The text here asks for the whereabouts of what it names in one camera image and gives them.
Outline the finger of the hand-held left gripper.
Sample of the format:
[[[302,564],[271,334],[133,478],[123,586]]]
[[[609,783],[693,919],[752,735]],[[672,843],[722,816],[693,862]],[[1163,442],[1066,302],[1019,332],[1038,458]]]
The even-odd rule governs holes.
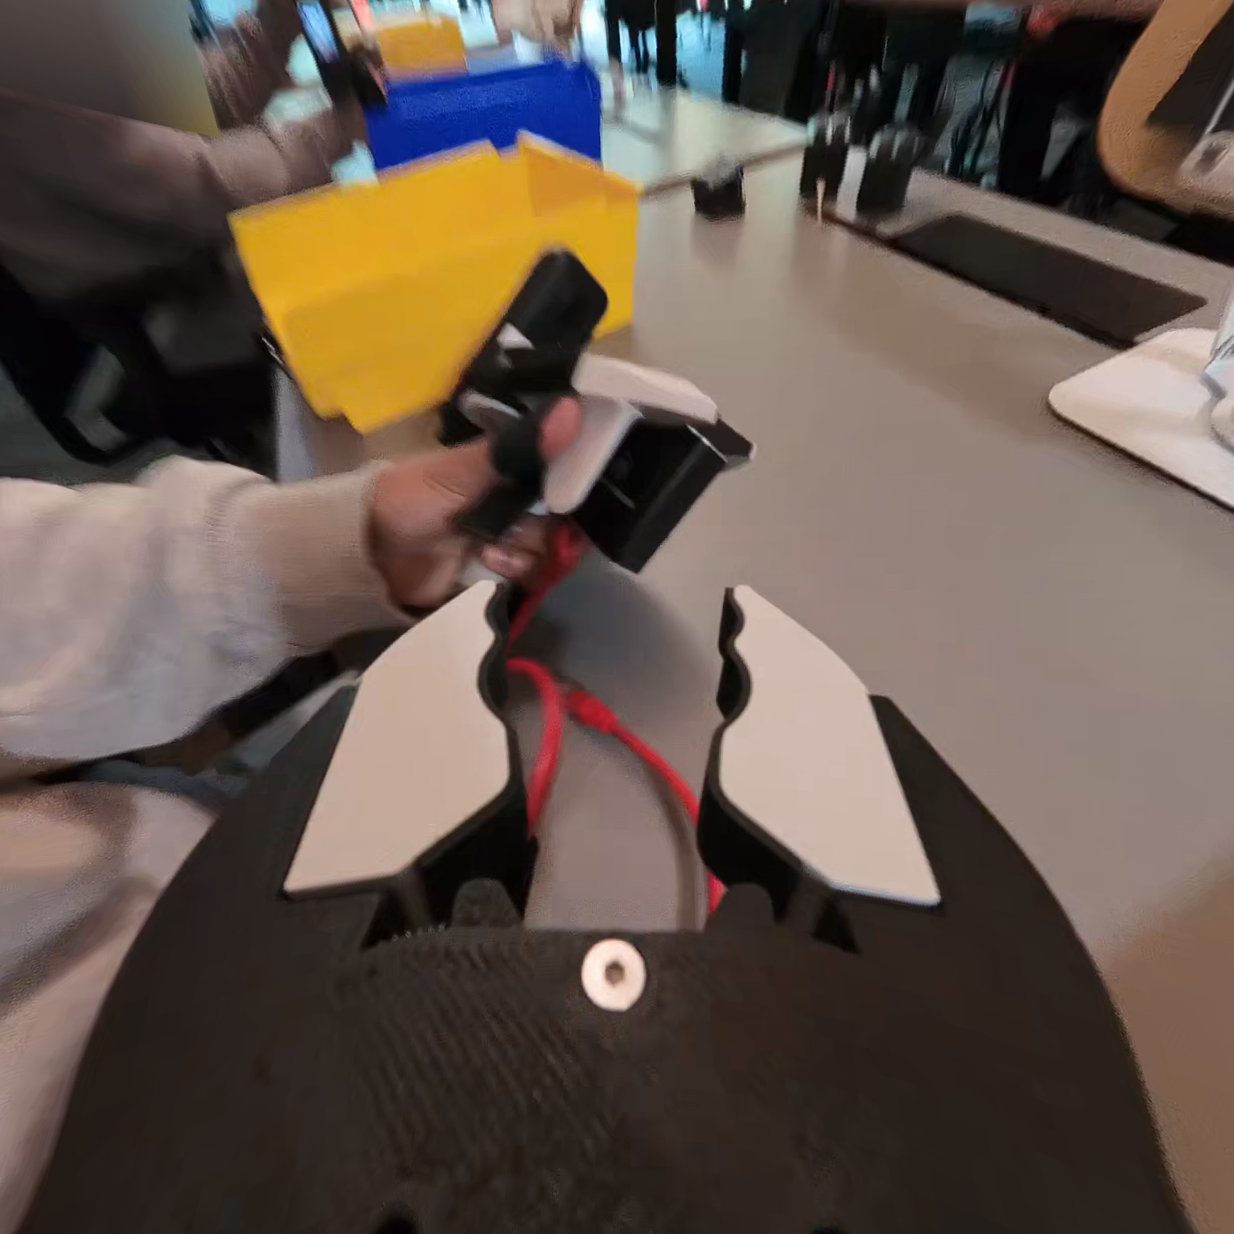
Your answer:
[[[658,421],[713,424],[719,417],[715,401],[687,379],[592,352],[575,365],[575,392],[628,403]]]
[[[545,511],[570,515],[580,508],[640,418],[640,409],[625,399],[583,395],[574,439],[545,467]]]

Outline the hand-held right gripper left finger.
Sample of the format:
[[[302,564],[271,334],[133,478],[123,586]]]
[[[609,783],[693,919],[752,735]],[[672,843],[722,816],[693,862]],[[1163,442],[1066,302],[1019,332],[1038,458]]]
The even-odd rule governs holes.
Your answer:
[[[448,916],[473,879],[525,912],[536,841],[508,696],[503,586],[478,580],[361,674],[282,894],[377,891]]]

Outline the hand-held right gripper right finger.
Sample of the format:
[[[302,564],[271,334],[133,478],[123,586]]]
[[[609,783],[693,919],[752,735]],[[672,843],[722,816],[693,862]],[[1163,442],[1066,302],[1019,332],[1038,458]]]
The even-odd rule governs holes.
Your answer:
[[[806,884],[931,910],[941,891],[874,702],[824,640],[750,586],[719,617],[719,724],[699,791],[699,854],[781,916]]]

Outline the yellow plastic bin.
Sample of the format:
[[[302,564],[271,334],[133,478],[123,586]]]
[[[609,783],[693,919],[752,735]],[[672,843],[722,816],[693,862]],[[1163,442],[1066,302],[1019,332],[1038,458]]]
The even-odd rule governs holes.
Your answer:
[[[634,180],[531,133],[236,210],[240,267],[305,403],[362,436],[439,406],[549,249],[634,311]]]

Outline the person's left forearm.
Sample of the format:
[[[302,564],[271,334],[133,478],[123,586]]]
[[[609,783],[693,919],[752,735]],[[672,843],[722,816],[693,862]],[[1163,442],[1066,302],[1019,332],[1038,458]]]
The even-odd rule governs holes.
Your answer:
[[[5,477],[2,781],[170,743],[292,658],[399,624],[370,556],[379,473]]]

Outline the person's left hand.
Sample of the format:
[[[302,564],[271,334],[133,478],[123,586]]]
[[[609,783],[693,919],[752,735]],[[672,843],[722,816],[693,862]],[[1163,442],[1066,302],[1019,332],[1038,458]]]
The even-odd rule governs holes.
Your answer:
[[[471,561],[508,581],[527,581],[545,562],[558,521],[525,515],[493,543],[462,534],[455,517],[496,484],[484,437],[401,459],[377,473],[368,512],[370,558],[395,606],[437,608],[461,586]]]

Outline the small black charger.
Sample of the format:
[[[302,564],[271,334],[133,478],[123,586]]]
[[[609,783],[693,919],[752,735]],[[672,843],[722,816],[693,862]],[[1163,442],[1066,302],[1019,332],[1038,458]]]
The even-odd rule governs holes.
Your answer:
[[[746,213],[746,170],[740,163],[721,160],[690,179],[696,215],[706,221],[730,221]]]

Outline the blue plastic bin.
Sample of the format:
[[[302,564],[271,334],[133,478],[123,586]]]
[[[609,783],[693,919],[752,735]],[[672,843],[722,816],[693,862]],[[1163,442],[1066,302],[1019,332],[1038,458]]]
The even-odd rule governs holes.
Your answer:
[[[547,58],[395,82],[364,113],[365,143],[379,173],[473,143],[509,149],[522,133],[600,161],[600,116],[596,73]]]

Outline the black dock block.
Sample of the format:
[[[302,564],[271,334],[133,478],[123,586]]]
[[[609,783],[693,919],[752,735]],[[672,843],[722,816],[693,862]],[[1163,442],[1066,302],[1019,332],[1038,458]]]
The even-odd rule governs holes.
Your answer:
[[[853,130],[853,107],[819,111],[810,127],[797,179],[797,201],[816,205],[838,196]]]
[[[910,123],[877,129],[857,185],[856,214],[879,218],[900,211],[913,168],[926,149],[924,132]]]

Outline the white laptop stand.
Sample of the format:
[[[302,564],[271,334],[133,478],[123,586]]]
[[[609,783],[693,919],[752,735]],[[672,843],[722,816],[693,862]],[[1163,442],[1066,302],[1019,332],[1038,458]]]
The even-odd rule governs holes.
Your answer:
[[[1057,381],[1050,411],[1232,509],[1232,293],[1216,329],[1170,329]]]

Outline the rounded plywood panel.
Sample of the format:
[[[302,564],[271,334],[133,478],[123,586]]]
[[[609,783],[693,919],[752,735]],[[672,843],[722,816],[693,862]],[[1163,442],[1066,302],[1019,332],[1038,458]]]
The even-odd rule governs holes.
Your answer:
[[[1232,217],[1232,132],[1194,138],[1151,127],[1154,105],[1231,1],[1163,1],[1117,70],[1100,114],[1097,148],[1115,185],[1170,210]]]

